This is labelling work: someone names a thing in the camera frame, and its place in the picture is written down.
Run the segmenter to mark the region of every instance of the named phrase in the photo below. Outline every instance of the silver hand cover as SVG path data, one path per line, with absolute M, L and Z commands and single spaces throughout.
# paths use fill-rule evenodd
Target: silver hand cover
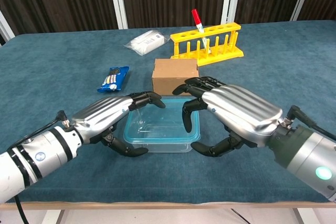
M 89 144 L 90 138 L 113 126 L 129 113 L 133 102 L 130 97 L 106 97 L 72 117 L 72 125 L 83 138 L 84 144 Z
M 281 108 L 240 86 L 213 88 L 202 99 L 222 123 L 258 147 L 265 146 L 281 121 Z

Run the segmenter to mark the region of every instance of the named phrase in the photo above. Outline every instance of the table edge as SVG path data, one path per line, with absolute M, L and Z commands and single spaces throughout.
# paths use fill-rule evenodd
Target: table edge
M 203 204 L 173 203 L 173 202 L 23 202 L 24 210 L 89 210 L 89 209 L 211 209 L 211 208 L 336 208 L 332 202 L 309 202 L 309 201 L 282 201 L 275 203 L 252 203 L 252 202 L 209 202 Z M 16 210 L 15 203 L 0 204 L 0 210 Z

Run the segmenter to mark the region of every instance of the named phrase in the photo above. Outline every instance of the yellow test tube rack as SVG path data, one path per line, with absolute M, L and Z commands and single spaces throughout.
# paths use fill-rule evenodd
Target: yellow test tube rack
M 203 66 L 211 63 L 216 63 L 222 60 L 228 60 L 236 57 L 243 57 L 244 53 L 236 47 L 238 39 L 238 30 L 241 26 L 237 23 L 228 23 L 218 26 L 211 26 L 204 28 L 204 33 L 198 30 L 184 31 L 178 34 L 172 34 L 170 38 L 174 42 L 174 55 L 171 59 L 197 59 L 198 66 Z M 225 35 L 224 44 L 219 45 L 219 35 Z M 193 39 L 201 39 L 208 36 L 216 36 L 215 45 L 210 47 L 210 39 L 207 39 L 206 49 L 201 49 L 201 41 L 197 41 L 196 50 L 190 51 L 190 41 Z M 179 43 L 187 41 L 187 52 L 180 54 Z

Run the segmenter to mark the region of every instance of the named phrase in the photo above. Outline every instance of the robotic arm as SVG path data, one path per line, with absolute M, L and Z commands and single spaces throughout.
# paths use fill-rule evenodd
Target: robotic arm
M 182 109 L 185 129 L 192 129 L 191 113 L 207 109 L 214 114 L 229 132 L 229 137 L 215 146 L 200 142 L 192 148 L 205 156 L 218 157 L 243 144 L 249 147 L 268 146 L 275 161 L 310 187 L 336 202 L 336 136 L 318 127 L 297 106 L 292 106 L 286 117 L 282 109 L 236 86 L 226 85 L 211 77 L 191 78 L 177 87 L 173 94 L 188 92 L 197 97 Z M 297 118 L 308 127 L 292 129 Z
M 146 148 L 128 147 L 112 132 L 130 111 L 148 103 L 164 108 L 160 99 L 161 96 L 154 92 L 106 97 L 73 115 L 71 124 L 64 111 L 59 111 L 55 120 L 0 154 L 0 204 L 75 158 L 82 144 L 101 141 L 119 154 L 129 157 L 147 153 Z M 64 128 L 57 126 L 45 131 L 58 121 L 62 121 Z

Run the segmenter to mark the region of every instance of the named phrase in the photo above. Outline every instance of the black fingertip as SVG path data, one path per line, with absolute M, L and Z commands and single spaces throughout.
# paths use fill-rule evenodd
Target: black fingertip
M 199 77 L 192 77 L 192 78 L 186 79 L 184 82 L 186 84 L 193 85 L 193 84 L 199 84 L 201 81 L 202 80 Z
M 181 84 L 176 89 L 173 90 L 173 95 L 179 95 L 185 92 L 186 84 Z
M 184 128 L 186 132 L 190 133 L 193 128 L 191 124 L 191 114 L 186 113 L 184 110 L 182 110 L 182 120 L 183 120 L 183 124 L 184 124 Z
M 210 147 L 200 142 L 191 143 L 191 148 L 204 156 L 210 156 Z
M 151 98 L 156 98 L 156 99 L 161 99 L 162 96 L 160 96 L 159 94 L 153 92 L 153 91 L 147 91 L 147 94 L 151 97 Z
M 145 147 L 140 147 L 140 148 L 133 149 L 131 152 L 132 152 L 131 154 L 132 157 L 139 157 L 143 154 L 146 154 L 148 152 L 148 149 Z
M 166 104 L 164 104 L 161 100 L 153 100 L 153 104 L 161 109 L 166 107 Z

